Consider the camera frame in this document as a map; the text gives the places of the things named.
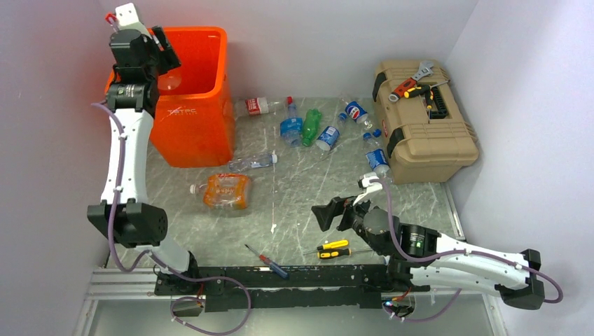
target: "adjustable wrench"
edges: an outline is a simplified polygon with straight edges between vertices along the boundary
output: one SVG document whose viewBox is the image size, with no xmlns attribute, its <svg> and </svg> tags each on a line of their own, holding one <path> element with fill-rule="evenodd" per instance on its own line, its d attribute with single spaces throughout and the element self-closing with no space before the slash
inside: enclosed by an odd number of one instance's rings
<svg viewBox="0 0 594 336">
<path fill-rule="evenodd" d="M 415 73 L 412 77 L 410 77 L 409 79 L 405 80 L 400 85 L 398 85 L 398 87 L 391 94 L 389 94 L 388 99 L 393 103 L 397 102 L 398 99 L 400 99 L 402 96 L 404 96 L 404 93 L 406 92 L 406 90 L 415 87 L 415 85 L 417 85 L 417 82 L 421 78 L 432 75 L 433 74 L 433 70 L 431 70 L 432 67 L 433 67 L 433 62 L 422 61 L 421 64 L 419 65 L 419 71 L 417 71 L 417 73 Z"/>
</svg>

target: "white wall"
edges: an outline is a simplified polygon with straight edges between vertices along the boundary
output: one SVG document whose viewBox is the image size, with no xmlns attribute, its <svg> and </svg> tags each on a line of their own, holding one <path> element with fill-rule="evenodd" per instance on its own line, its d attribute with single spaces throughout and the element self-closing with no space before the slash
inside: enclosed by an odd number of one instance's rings
<svg viewBox="0 0 594 336">
<path fill-rule="evenodd" d="M 70 335 L 106 240 L 87 221 L 109 160 L 110 28 L 96 1 L 5 1 L 0 335 Z"/>
<path fill-rule="evenodd" d="M 539 311 L 502 304 L 510 335 L 590 335 L 594 4 L 507 2 L 479 1 L 446 63 L 481 147 L 450 185 L 472 243 L 539 250 L 565 290 Z"/>
<path fill-rule="evenodd" d="M 128 0 L 99 0 L 113 11 Z M 371 96 L 389 58 L 445 61 L 477 0 L 136 0 L 147 25 L 223 27 L 236 97 Z"/>
</svg>

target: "orange bucket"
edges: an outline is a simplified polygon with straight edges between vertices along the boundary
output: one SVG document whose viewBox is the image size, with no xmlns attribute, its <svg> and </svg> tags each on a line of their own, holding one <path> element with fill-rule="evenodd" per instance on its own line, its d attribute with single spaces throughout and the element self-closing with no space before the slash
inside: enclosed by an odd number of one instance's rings
<svg viewBox="0 0 594 336">
<path fill-rule="evenodd" d="M 164 30 L 181 67 L 159 77 L 151 142 L 172 167 L 225 165 L 235 145 L 227 33 L 218 27 Z"/>
</svg>

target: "marble floor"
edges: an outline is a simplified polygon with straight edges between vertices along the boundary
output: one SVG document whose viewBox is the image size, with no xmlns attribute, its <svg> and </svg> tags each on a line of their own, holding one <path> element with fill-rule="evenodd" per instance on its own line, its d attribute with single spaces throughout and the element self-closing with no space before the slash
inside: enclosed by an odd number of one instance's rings
<svg viewBox="0 0 594 336">
<path fill-rule="evenodd" d="M 359 103 L 373 114 L 373 101 Z M 332 123 L 341 110 L 338 99 L 296 99 L 298 112 L 305 117 L 308 109 L 317 108 L 323 114 L 322 127 Z M 351 249 L 366 248 L 351 230 L 339 232 L 336 218 L 333 227 L 322 232 L 310 208 L 326 204 L 335 196 L 359 194 L 357 179 L 370 171 L 363 153 L 362 129 L 351 120 L 340 135 L 332 154 L 323 161 L 316 147 L 289 148 L 279 136 L 283 113 L 257 117 L 241 117 L 236 124 L 235 157 L 275 151 L 278 163 L 274 167 L 254 169 L 245 173 L 252 178 L 249 208 L 243 211 L 210 210 L 200 197 L 189 193 L 190 184 L 202 184 L 208 176 L 228 172 L 226 166 L 179 169 L 170 167 L 152 146 L 146 166 L 146 187 L 150 202 L 166 210 L 169 235 L 191 251 L 199 266 L 260 265 L 258 259 L 243 245 L 249 244 L 281 265 L 339 265 L 381 263 L 373 252 L 355 253 L 350 257 L 318 260 L 314 254 L 302 252 L 333 240 L 348 239 Z M 454 217 L 446 189 L 440 183 L 393 185 L 392 206 L 401 222 L 436 229 L 457 237 Z M 385 209 L 386 197 L 381 192 L 373 205 Z M 118 246 L 125 265 L 136 256 Z M 140 267 L 152 266 L 145 258 Z M 107 267 L 114 267 L 111 260 Z"/>
</svg>

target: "green bottle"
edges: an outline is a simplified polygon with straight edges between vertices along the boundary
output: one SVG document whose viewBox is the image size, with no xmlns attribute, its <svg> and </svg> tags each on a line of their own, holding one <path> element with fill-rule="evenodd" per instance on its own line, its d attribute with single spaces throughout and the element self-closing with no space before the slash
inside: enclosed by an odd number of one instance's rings
<svg viewBox="0 0 594 336">
<path fill-rule="evenodd" d="M 301 129 L 301 135 L 303 135 L 303 145 L 305 147 L 309 147 L 313 144 L 313 141 L 317 136 L 319 121 L 321 119 L 322 114 L 317 110 L 317 108 L 309 110 L 308 114 L 305 115 L 305 122 L 303 123 L 303 128 Z"/>
</svg>

